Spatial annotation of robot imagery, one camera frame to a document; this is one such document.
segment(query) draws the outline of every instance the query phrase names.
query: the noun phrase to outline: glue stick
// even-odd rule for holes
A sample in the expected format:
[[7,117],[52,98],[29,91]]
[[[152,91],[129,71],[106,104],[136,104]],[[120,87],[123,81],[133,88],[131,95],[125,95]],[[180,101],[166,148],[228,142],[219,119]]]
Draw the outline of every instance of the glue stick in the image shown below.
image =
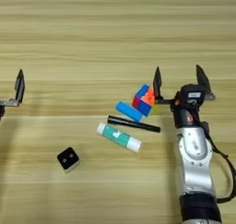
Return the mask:
[[126,133],[120,132],[112,126],[103,123],[99,124],[98,134],[111,139],[113,142],[121,145],[122,147],[126,147],[135,153],[138,153],[142,144],[140,140],[135,139]]

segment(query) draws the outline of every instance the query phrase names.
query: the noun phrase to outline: wooden table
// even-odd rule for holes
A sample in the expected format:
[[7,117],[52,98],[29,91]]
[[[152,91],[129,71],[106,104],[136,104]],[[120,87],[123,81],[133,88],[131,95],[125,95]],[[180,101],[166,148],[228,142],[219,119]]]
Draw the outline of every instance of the wooden table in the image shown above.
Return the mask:
[[[0,0],[1,100],[25,73],[23,105],[0,123],[1,224],[177,224],[175,128],[168,107],[129,128],[143,141],[134,154],[98,136],[97,126],[131,102],[161,67],[166,98],[209,75],[215,102],[201,110],[218,147],[236,165],[235,0]],[[56,156],[72,146],[80,165],[64,173]],[[218,196],[230,173],[215,156]],[[220,206],[235,223],[236,201]]]

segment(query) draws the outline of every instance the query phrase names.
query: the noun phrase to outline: colorful toy block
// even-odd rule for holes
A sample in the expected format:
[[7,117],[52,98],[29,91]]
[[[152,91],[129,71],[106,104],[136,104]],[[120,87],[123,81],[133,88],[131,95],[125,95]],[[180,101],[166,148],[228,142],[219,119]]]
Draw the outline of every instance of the colorful toy block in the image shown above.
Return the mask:
[[158,107],[155,105],[154,89],[148,85],[143,85],[134,97],[133,107],[138,109],[146,117],[155,113]]
[[143,85],[142,88],[136,93],[132,106],[136,109],[138,109],[138,105],[140,103],[140,99],[141,97],[143,97],[149,90],[149,86],[148,85]]

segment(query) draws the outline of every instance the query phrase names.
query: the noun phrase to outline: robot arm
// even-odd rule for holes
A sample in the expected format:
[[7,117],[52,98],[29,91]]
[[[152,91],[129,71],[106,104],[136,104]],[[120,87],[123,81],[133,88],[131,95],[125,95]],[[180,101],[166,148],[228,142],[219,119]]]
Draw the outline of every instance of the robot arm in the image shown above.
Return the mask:
[[[174,147],[178,160],[178,191],[183,224],[220,224],[218,203],[225,203],[236,196],[236,170],[227,155],[217,149],[209,135],[207,123],[201,123],[199,110],[205,100],[216,97],[211,91],[209,80],[203,69],[196,66],[196,85],[185,85],[173,100],[164,100],[160,93],[159,68],[153,87],[157,104],[170,104],[177,128]],[[220,154],[229,164],[233,189],[229,197],[217,199],[215,187],[209,172],[213,152]]]

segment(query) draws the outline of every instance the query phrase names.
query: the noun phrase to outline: small black box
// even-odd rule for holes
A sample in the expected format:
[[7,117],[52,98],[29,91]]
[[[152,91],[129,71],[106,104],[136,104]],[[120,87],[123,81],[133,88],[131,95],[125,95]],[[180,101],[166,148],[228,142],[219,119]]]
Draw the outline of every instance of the small black box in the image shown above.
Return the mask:
[[66,150],[60,153],[57,156],[57,159],[59,160],[59,162],[61,163],[61,165],[63,166],[65,170],[69,169],[74,164],[79,162],[78,155],[76,154],[74,149],[72,149],[71,147],[68,147]]

